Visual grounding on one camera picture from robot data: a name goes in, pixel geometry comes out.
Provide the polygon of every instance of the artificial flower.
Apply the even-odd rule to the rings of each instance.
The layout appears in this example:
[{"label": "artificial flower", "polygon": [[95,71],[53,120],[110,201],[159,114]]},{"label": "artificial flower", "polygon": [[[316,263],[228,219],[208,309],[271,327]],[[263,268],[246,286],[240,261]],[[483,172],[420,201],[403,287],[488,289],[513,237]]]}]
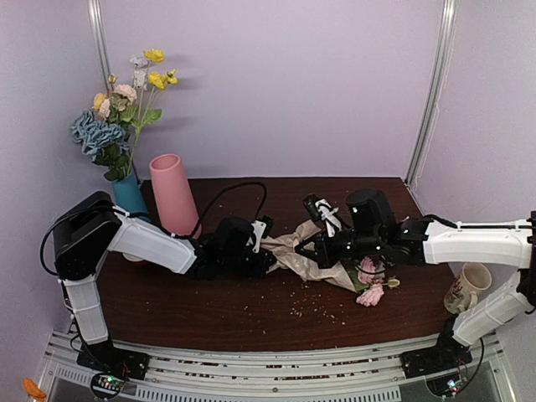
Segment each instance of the artificial flower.
[{"label": "artificial flower", "polygon": [[362,304],[365,307],[376,306],[379,302],[379,299],[384,295],[384,287],[381,283],[374,283],[370,289],[365,291],[365,293],[359,296],[355,301],[358,304]]},{"label": "artificial flower", "polygon": [[114,92],[125,96],[130,104],[134,103],[134,101],[137,99],[136,90],[127,84],[116,86]]},{"label": "artificial flower", "polygon": [[103,121],[93,121],[85,128],[82,153],[90,155],[91,159],[95,161],[99,152],[113,142],[118,143],[120,148],[127,147],[125,137],[125,130],[117,124],[108,126]]},{"label": "artificial flower", "polygon": [[110,100],[106,99],[104,102],[102,102],[102,105],[100,105],[99,116],[102,117],[104,120],[106,120],[109,115],[110,115]]},{"label": "artificial flower", "polygon": [[171,71],[168,71],[168,73],[166,74],[166,77],[167,77],[167,82],[171,85],[176,85],[178,84],[178,78],[175,76],[175,73],[177,71],[175,69],[171,70]]},{"label": "artificial flower", "polygon": [[104,102],[106,98],[107,98],[106,94],[95,95],[95,98],[93,98],[93,110],[99,111],[99,109],[101,108],[102,102]]},{"label": "artificial flower", "polygon": [[376,277],[376,265],[374,265],[374,262],[369,257],[363,258],[359,265],[359,281],[365,285],[371,284]]},{"label": "artificial flower", "polygon": [[128,106],[129,101],[128,99],[123,96],[119,95],[117,93],[113,93],[110,96],[110,106],[117,109],[118,111],[124,111],[126,107]]},{"label": "artificial flower", "polygon": [[145,78],[147,74],[145,70],[134,70],[134,79],[132,81],[132,84],[134,85],[134,88],[142,88],[144,90],[147,89],[147,85],[145,84]]},{"label": "artificial flower", "polygon": [[141,67],[145,67],[148,64],[147,59],[144,59],[142,57],[136,57],[136,56],[132,56],[130,59],[130,62],[134,64],[137,69],[140,69]]},{"label": "artificial flower", "polygon": [[153,63],[162,63],[164,61],[164,52],[158,49],[145,50],[143,55]]},{"label": "artificial flower", "polygon": [[166,89],[166,79],[164,79],[160,73],[154,71],[149,75],[149,82],[156,86],[159,90]]},{"label": "artificial flower", "polygon": [[87,134],[87,126],[95,121],[95,116],[91,111],[84,111],[70,127],[70,135],[75,143],[84,141]]}]

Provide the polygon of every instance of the blue flower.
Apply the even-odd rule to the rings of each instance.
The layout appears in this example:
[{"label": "blue flower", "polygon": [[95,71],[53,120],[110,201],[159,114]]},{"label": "blue flower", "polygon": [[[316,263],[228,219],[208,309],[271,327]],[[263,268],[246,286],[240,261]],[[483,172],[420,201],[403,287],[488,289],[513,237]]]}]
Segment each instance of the blue flower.
[{"label": "blue flower", "polygon": [[82,144],[82,153],[91,155],[94,162],[99,151],[107,145],[116,142],[121,148],[126,145],[126,132],[117,124],[106,125],[103,121],[93,121],[85,128],[84,143]]},{"label": "blue flower", "polygon": [[84,141],[86,129],[95,120],[92,111],[84,111],[70,127],[70,135],[77,144]]}]

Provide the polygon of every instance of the white flower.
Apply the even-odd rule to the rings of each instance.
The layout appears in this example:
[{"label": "white flower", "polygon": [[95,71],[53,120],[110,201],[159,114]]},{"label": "white flower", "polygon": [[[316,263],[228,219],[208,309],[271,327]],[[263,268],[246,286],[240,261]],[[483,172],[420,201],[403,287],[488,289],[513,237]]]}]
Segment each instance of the white flower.
[{"label": "white flower", "polygon": [[143,86],[143,89],[146,90],[147,84],[145,82],[145,77],[145,70],[134,70],[134,88],[142,88]]},{"label": "white flower", "polygon": [[110,115],[110,99],[106,99],[104,102],[102,102],[102,105],[100,105],[99,109],[99,116],[103,119],[107,119]]},{"label": "white flower", "polygon": [[130,62],[136,66],[137,69],[145,67],[148,63],[147,59],[144,57],[132,56]]}]

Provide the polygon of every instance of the white arm segment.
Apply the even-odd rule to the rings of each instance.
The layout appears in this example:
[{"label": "white arm segment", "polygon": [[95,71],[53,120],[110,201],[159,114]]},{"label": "white arm segment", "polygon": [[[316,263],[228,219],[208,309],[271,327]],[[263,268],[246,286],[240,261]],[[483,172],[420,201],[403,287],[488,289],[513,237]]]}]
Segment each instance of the white arm segment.
[{"label": "white arm segment", "polygon": [[[526,220],[500,224],[462,224],[471,226],[512,225],[527,226]],[[432,222],[426,230],[428,240],[423,243],[425,261],[481,262],[504,264],[527,269],[530,267],[532,245],[527,241],[531,229],[454,229]]]},{"label": "white arm segment", "polygon": [[470,346],[517,315],[533,309],[527,297],[517,291],[520,275],[513,274],[485,300],[456,318],[453,330],[458,343]]},{"label": "white arm segment", "polygon": [[[174,239],[143,220],[119,214],[116,216],[121,221],[121,227],[108,245],[108,251],[128,253],[165,266],[177,274],[183,274],[192,266],[196,256],[188,241]],[[97,273],[107,254],[108,252],[100,259],[96,267]],[[96,277],[97,275],[92,275],[81,281],[63,281],[80,335],[89,345],[108,339]]]},{"label": "white arm segment", "polygon": [[193,246],[187,240],[174,239],[137,218],[116,214],[121,227],[108,245],[108,251],[119,251],[165,266],[176,274],[185,273],[195,262]]},{"label": "white arm segment", "polygon": [[[532,236],[526,220],[516,220],[500,224],[462,224],[470,226],[513,226],[515,229],[454,229],[439,222],[429,224],[423,243],[425,260],[428,264],[441,262],[481,262],[530,267],[533,245],[528,242]],[[533,306],[527,297],[517,291],[520,272],[513,274],[485,300],[461,313],[454,323],[454,339],[470,346],[479,338],[510,321],[517,315],[528,312]]]}]

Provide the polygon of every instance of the dark brown tabletop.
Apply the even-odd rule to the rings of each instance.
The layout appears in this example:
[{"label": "dark brown tabletop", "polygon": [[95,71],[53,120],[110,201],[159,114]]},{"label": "dark brown tabletop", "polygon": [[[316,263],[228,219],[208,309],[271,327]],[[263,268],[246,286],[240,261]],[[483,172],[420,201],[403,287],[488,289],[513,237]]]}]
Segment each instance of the dark brown tabletop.
[{"label": "dark brown tabletop", "polygon": [[[202,210],[221,189],[246,179],[191,180]],[[340,206],[358,188],[379,188],[397,219],[419,216],[399,178],[262,178],[268,199],[262,211],[275,220],[271,235],[294,231],[308,219],[302,199],[309,193]],[[152,216],[157,211],[150,182],[142,191]],[[224,195],[204,221],[204,232],[225,216],[253,219],[261,191],[240,188]],[[448,265],[396,266],[401,286],[386,290],[376,307],[355,303],[351,291],[325,282],[303,282],[278,270],[264,279],[192,281],[157,265],[133,265],[111,253],[98,286],[114,339],[170,348],[214,351],[291,351],[360,346],[439,332],[449,317],[443,296],[453,277]]]}]

